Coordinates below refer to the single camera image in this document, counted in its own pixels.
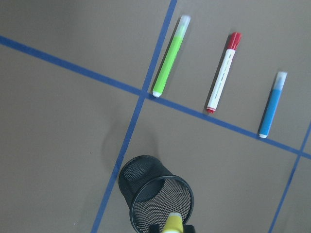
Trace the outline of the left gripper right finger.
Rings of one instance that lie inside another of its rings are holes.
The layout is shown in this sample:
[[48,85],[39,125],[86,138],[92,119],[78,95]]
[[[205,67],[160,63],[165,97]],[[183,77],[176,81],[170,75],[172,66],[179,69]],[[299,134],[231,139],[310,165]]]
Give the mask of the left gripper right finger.
[[195,227],[193,225],[184,225],[183,233],[196,233]]

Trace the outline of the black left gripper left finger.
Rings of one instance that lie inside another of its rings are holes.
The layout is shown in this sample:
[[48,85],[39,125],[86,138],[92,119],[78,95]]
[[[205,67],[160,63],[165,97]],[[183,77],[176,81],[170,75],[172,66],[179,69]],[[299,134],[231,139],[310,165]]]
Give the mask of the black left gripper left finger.
[[148,233],[163,233],[163,230],[161,229],[160,225],[152,224],[148,228]]

